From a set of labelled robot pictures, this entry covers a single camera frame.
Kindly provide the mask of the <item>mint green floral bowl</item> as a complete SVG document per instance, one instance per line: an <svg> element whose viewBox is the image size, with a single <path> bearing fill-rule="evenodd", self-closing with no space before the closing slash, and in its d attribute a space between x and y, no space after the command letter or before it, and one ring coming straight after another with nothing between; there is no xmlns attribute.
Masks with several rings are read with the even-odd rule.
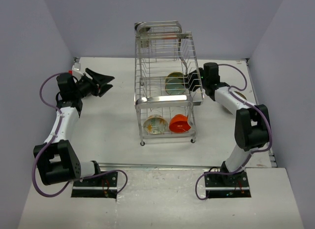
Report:
<svg viewBox="0 0 315 229"><path fill-rule="evenodd" d="M180 79L171 79L165 83L165 91L169 95L182 95L186 92L186 84Z"/></svg>

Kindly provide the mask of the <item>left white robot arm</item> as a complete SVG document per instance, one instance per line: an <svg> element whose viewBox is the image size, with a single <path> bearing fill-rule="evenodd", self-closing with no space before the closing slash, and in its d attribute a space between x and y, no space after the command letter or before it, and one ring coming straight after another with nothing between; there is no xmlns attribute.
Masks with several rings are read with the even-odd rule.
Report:
<svg viewBox="0 0 315 229"><path fill-rule="evenodd" d="M82 99L101 97L113 86L113 76L99 74L89 68L77 79L72 73L54 76L59 92L56 95L56 120L43 144L33 149L35 167L44 185L53 185L84 178L91 186L102 182L102 173L96 161L79 161L70 144L76 123L83 109Z"/></svg>

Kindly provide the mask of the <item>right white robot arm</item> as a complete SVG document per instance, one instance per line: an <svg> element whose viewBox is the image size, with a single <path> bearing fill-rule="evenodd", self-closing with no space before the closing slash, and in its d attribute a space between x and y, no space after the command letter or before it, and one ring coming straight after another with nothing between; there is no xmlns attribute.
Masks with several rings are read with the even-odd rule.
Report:
<svg viewBox="0 0 315 229"><path fill-rule="evenodd" d="M219 68L227 66L238 71L244 79L244 87L228 85L221 81ZM237 173L244 170L253 154L268 152L273 144L273 137L267 106L256 105L237 94L245 91L248 81L244 73L229 64L205 63L203 67L187 74L185 87L196 91L201 84L205 94L213 101L225 107L235 117L234 139L236 145L228 159L223 161L220 182L231 186L237 181Z"/></svg>

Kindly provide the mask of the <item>yellow blue patterned bowl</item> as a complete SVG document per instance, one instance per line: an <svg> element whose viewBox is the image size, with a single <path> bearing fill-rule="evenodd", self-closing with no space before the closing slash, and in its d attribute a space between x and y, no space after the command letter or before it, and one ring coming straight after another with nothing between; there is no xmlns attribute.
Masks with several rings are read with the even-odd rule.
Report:
<svg viewBox="0 0 315 229"><path fill-rule="evenodd" d="M181 82L184 82L185 81L185 76L182 72L179 72L179 71L174 71L170 74L168 74L165 78L165 82L169 82L171 79L180 79Z"/></svg>

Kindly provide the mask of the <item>white bowl orange star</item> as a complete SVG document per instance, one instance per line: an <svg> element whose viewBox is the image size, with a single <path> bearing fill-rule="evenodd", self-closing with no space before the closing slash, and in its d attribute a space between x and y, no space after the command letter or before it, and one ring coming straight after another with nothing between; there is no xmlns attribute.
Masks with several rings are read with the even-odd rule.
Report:
<svg viewBox="0 0 315 229"><path fill-rule="evenodd" d="M168 122L160 115L151 115L143 124L148 134L164 134L168 130Z"/></svg>

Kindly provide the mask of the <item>steel cutlery holder cup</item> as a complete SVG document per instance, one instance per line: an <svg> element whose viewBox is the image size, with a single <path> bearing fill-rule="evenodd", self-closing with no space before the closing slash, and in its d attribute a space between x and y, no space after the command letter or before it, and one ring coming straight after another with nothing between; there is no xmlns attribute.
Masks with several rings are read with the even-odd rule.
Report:
<svg viewBox="0 0 315 229"><path fill-rule="evenodd" d="M148 48L149 40L148 35L151 32L151 27L148 26L147 22L137 22L134 24L136 44L139 48Z"/></svg>

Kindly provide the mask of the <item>aluminium table rail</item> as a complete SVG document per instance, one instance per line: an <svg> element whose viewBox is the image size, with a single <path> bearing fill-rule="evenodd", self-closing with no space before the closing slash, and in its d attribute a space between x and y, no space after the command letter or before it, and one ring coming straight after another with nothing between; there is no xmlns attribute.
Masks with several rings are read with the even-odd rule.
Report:
<svg viewBox="0 0 315 229"><path fill-rule="evenodd" d="M169 165L169 164L122 164L122 163L99 163L100 167L120 168L165 168L165 169L210 169L209 165Z"/></svg>

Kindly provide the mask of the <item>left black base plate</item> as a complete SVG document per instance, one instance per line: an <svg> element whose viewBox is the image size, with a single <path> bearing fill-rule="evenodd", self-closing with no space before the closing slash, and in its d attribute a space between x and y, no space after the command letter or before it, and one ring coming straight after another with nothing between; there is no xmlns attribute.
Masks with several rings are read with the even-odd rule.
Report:
<svg viewBox="0 0 315 229"><path fill-rule="evenodd" d="M73 183L72 198L117 198L118 172Z"/></svg>

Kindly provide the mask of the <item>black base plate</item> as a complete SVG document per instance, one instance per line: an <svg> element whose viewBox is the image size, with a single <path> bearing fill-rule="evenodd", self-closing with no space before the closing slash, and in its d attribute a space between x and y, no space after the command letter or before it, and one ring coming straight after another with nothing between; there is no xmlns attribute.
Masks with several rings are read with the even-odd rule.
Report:
<svg viewBox="0 0 315 229"><path fill-rule="evenodd" d="M212 167L204 177L206 198L247 198L251 197L247 173L241 171L235 175L214 174L220 168Z"/></svg>
<svg viewBox="0 0 315 229"><path fill-rule="evenodd" d="M118 172L73 183L72 198L117 198Z"/></svg>

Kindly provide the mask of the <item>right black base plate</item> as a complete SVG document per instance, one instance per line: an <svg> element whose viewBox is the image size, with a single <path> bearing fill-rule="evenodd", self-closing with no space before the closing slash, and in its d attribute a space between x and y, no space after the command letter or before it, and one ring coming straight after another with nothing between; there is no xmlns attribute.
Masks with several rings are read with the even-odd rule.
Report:
<svg viewBox="0 0 315 229"><path fill-rule="evenodd" d="M214 174L220 168L212 167L204 177L206 198L247 198L251 197L247 173L241 171L235 175Z"/></svg>

